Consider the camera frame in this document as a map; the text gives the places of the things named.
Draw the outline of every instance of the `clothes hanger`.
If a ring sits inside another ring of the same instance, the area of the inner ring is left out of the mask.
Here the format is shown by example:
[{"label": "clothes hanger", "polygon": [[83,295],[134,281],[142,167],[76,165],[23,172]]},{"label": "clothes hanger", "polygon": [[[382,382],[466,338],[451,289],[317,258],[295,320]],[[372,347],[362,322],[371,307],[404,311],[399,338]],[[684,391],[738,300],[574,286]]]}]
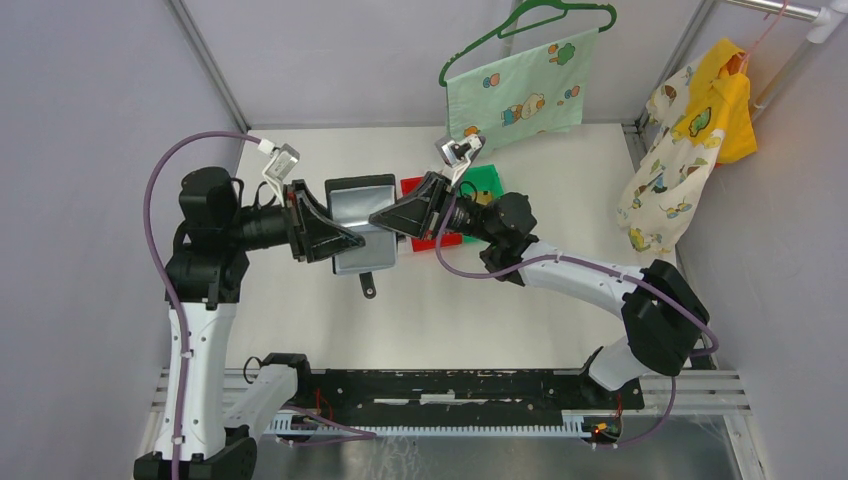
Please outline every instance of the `clothes hanger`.
[{"label": "clothes hanger", "polygon": [[[742,55],[740,53],[736,54],[736,57],[739,59],[739,62],[735,66],[735,68],[733,68],[731,70],[730,73],[739,73],[739,72],[745,72],[746,71],[746,69],[748,67],[748,60],[751,59],[751,55],[754,54],[754,52],[757,50],[757,47],[760,46],[760,43],[768,36],[768,34],[771,32],[771,30],[775,26],[777,26],[777,22],[779,22],[780,19],[783,18],[783,14],[786,13],[787,7],[789,7],[789,0],[783,0],[783,7],[777,13],[777,17],[774,19],[774,21],[771,23],[771,25],[769,25],[769,27],[766,29],[766,31],[763,32],[762,35],[760,35],[760,38],[758,38],[757,41],[754,42],[754,45],[750,49],[748,49],[747,52],[745,52],[745,55]],[[769,17],[769,15],[770,14],[766,14],[766,16],[763,17],[763,20],[766,20]]]},{"label": "clothes hanger", "polygon": [[[517,22],[518,18],[521,15],[523,15],[525,12],[528,12],[528,11],[530,11],[530,10],[536,8],[536,7],[542,7],[542,6],[553,7],[553,8],[556,8],[557,10],[562,10],[562,15],[551,17],[551,18],[548,18],[547,20],[542,20],[541,22],[536,22],[532,25],[527,25],[526,27],[521,27],[521,28],[517,28],[517,29],[512,30],[512,31],[504,32],[504,30],[506,30],[510,25]],[[512,12],[512,14],[509,16],[509,18],[506,19],[506,21],[503,24],[501,24],[499,27],[495,28],[491,32],[483,35],[476,42],[465,47],[465,50],[463,50],[463,51],[457,53],[456,55],[454,55],[453,57],[451,57],[451,59],[448,60],[447,63],[445,63],[445,66],[442,67],[442,72],[439,74],[439,85],[441,85],[443,87],[447,87],[448,84],[445,82],[445,74],[448,73],[448,69],[450,68],[451,65],[453,65],[453,62],[459,60],[460,58],[462,58],[463,55],[470,52],[471,50],[474,50],[475,48],[479,47],[486,40],[494,37],[495,35],[497,35],[498,38],[503,39],[503,38],[515,35],[516,33],[524,32],[524,31],[530,30],[531,28],[536,28],[536,27],[545,25],[546,23],[551,23],[551,22],[555,22],[557,20],[561,20],[561,19],[565,18],[566,15],[568,15],[568,12],[570,10],[606,10],[610,14],[610,23],[599,28],[598,32],[605,32],[605,31],[609,30],[610,28],[612,28],[612,26],[615,25],[616,18],[618,18],[618,14],[615,11],[615,7],[613,7],[612,5],[597,5],[597,4],[594,4],[594,3],[565,3],[562,0],[527,0],[525,2],[522,2],[521,5],[519,5],[518,8],[516,8],[515,11]]]}]

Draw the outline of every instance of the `red object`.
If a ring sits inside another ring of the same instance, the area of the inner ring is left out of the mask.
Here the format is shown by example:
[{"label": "red object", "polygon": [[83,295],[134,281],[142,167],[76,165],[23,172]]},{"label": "red object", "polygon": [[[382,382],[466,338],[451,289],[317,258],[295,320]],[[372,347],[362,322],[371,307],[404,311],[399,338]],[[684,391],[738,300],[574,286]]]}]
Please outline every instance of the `red object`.
[{"label": "red object", "polygon": [[[415,190],[415,187],[421,183],[424,177],[415,177],[415,178],[404,178],[400,181],[400,192],[403,195]],[[453,247],[455,245],[459,245],[462,243],[462,235],[459,233],[446,233],[442,237],[442,248],[444,247]],[[436,248],[436,240],[418,240],[417,238],[412,239],[412,251],[413,252],[421,252],[424,250],[432,250]]]}]

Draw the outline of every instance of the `yellow cloth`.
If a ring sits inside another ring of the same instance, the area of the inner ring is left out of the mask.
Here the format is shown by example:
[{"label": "yellow cloth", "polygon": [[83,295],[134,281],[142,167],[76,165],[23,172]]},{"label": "yellow cloth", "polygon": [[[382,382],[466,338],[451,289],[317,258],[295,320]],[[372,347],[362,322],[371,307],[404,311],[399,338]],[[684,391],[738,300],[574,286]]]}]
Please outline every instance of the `yellow cloth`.
[{"label": "yellow cloth", "polygon": [[689,227],[716,164],[757,150],[742,53],[719,41],[653,92],[646,105],[660,132],[622,192],[618,224],[633,249],[671,253]]},{"label": "yellow cloth", "polygon": [[751,82],[745,71],[730,72],[730,67],[738,64],[736,55],[742,53],[744,50],[723,38],[704,55],[689,83],[686,116],[673,127],[675,138],[686,138],[693,145],[714,142],[710,140],[716,138],[712,132],[723,130],[718,163],[733,163],[757,151],[748,113]]}]

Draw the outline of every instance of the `green hanger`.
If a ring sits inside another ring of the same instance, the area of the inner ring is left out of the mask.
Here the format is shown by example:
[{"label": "green hanger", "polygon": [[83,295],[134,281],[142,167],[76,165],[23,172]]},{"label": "green hanger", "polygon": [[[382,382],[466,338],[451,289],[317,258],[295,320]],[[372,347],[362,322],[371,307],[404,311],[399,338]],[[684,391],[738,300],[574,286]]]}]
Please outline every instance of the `green hanger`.
[{"label": "green hanger", "polygon": [[[510,25],[518,21],[518,17],[520,17],[529,10],[541,6],[553,7],[557,10],[562,10],[562,15],[551,17],[547,20],[542,20],[541,22],[536,22],[532,25],[527,25],[526,27],[517,28],[515,30],[512,30],[511,32],[504,33],[505,29],[507,29]],[[442,67],[442,72],[439,74],[439,85],[447,87],[448,84],[445,82],[445,74],[448,73],[448,69],[451,65],[453,65],[453,62],[459,60],[460,58],[462,58],[463,55],[470,52],[471,50],[474,50],[475,48],[479,47],[486,40],[494,37],[495,35],[497,35],[498,38],[506,38],[515,35],[516,33],[524,32],[526,30],[530,30],[531,28],[536,28],[538,26],[544,25],[546,23],[555,22],[557,20],[565,18],[565,16],[568,15],[569,10],[606,10],[610,14],[610,23],[598,29],[599,32],[605,32],[612,28],[612,26],[615,25],[616,18],[618,18],[618,14],[615,12],[615,7],[613,7],[612,5],[597,5],[594,3],[564,3],[562,2],[562,0],[526,0],[525,2],[522,2],[521,5],[519,5],[518,8],[515,9],[514,12],[512,12],[512,15],[510,15],[509,18],[507,18],[506,21],[501,24],[501,26],[483,35],[483,37],[481,37],[479,40],[465,47],[465,50],[451,57],[451,59],[448,60],[448,63],[446,63],[445,66]]]}]

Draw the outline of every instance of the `red wire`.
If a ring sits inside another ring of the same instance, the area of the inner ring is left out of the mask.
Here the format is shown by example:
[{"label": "red wire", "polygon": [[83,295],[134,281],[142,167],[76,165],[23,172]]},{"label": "red wire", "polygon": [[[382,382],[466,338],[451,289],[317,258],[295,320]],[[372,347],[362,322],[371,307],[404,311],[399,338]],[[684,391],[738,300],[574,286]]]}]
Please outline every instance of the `red wire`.
[{"label": "red wire", "polygon": [[618,394],[618,408],[615,410],[615,418],[616,420],[621,418],[621,414],[624,413],[624,406],[621,403],[621,394]]},{"label": "red wire", "polygon": [[330,414],[327,416],[330,420],[333,419],[333,406],[330,405],[330,402],[321,396],[321,389],[315,389],[315,410],[318,412],[318,415],[321,415],[321,402],[324,402],[327,405],[327,409],[330,411]]}]

